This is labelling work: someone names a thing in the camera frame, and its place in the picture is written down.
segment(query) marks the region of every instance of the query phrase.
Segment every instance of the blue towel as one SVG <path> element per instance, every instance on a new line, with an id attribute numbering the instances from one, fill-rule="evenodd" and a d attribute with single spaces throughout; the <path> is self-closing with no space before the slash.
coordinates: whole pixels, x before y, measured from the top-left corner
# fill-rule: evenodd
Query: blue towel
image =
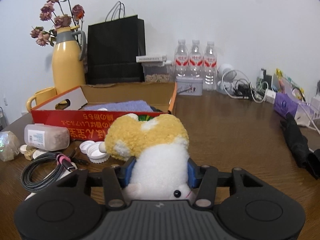
<path id="1" fill-rule="evenodd" d="M 143 100 L 85 106 L 83 109 L 88 111 L 95 111 L 100 108 L 106 108 L 108 109 L 108 111 L 118 112 L 153 112 L 151 107 Z"/>

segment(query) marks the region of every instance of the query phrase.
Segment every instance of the water bottle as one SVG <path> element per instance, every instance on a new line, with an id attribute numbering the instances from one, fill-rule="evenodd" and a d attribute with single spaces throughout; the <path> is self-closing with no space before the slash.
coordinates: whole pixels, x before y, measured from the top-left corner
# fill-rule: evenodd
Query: water bottle
<path id="1" fill-rule="evenodd" d="M 186 76 L 189 53 L 186 47 L 186 40 L 178 40 L 178 47 L 174 53 L 175 74 L 179 77 Z"/>
<path id="2" fill-rule="evenodd" d="M 199 40 L 192 40 L 192 47 L 189 53 L 189 69 L 191 77 L 200 77 L 200 68 L 203 64 L 203 56 L 199 49 L 199 44 Z"/>
<path id="3" fill-rule="evenodd" d="M 217 52 L 214 49 L 214 42 L 208 41 L 207 47 L 204 51 L 203 59 L 203 89 L 214 90 L 215 86 L 215 73 L 217 69 Z"/>

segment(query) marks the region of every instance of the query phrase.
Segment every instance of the brown tabletop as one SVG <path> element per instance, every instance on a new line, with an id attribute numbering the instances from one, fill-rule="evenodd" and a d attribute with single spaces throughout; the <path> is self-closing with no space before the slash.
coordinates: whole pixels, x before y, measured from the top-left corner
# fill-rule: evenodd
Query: brown tabletop
<path id="1" fill-rule="evenodd" d="M 273 111 L 271 104 L 231 99 L 217 92 L 206 91 L 201 97 L 178 96 L 176 104 L 175 115 L 189 133 L 189 152 L 198 165 L 209 164 L 220 171 L 242 167 L 281 190 L 305 209 L 306 223 L 298 239 L 318 239 L 320 182 L 306 170 L 297 167 L 279 126 L 281 118 Z M 26 120 L 31 122 L 30 115 L 19 119 L 11 127 L 23 130 Z M 302 131 L 309 139 L 310 148 L 320 148 L 316 132 L 306 128 Z M 71 143 L 65 153 L 71 153 L 79 144 L 79 141 Z M 87 159 L 81 153 L 77 157 Z M 13 223 L 13 213 L 28 195 L 20 184 L 21 171 L 27 164 L 22 155 L 10 162 L 0 161 L 0 239 L 20 239 Z M 101 171 L 111 164 L 122 162 L 110 158 L 102 164 L 91 163 L 88 169 Z M 54 164 L 42 165 L 36 170 L 36 177 L 43 178 L 53 168 Z M 228 189 L 219 188 L 216 202 L 221 202 L 228 194 Z M 98 203 L 103 203 L 100 188 L 92 190 L 92 197 Z"/>

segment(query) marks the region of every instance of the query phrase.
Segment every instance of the cardboard box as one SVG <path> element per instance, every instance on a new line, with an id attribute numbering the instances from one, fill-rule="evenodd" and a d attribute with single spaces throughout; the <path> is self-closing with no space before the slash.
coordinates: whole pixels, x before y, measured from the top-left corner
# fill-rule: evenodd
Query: cardboard box
<path id="1" fill-rule="evenodd" d="M 35 123 L 67 127 L 72 139 L 104 140 L 113 121 L 129 112 L 86 111 L 84 105 L 144 100 L 163 112 L 134 112 L 156 117 L 174 114 L 177 88 L 175 83 L 117 83 L 83 85 L 59 94 L 31 109 Z"/>

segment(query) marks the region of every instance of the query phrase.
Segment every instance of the yellow fuzzy plush body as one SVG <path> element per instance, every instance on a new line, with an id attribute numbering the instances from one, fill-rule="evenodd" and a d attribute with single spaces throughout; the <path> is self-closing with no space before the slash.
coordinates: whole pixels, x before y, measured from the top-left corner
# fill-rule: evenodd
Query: yellow fuzzy plush body
<path id="1" fill-rule="evenodd" d="M 174 115 L 161 114 L 150 121 L 139 121 L 137 115 L 129 114 L 117 118 L 110 126 L 105 149 L 112 157 L 127 160 L 130 156 L 139 157 L 146 148 L 177 140 L 188 148 L 188 133 Z"/>

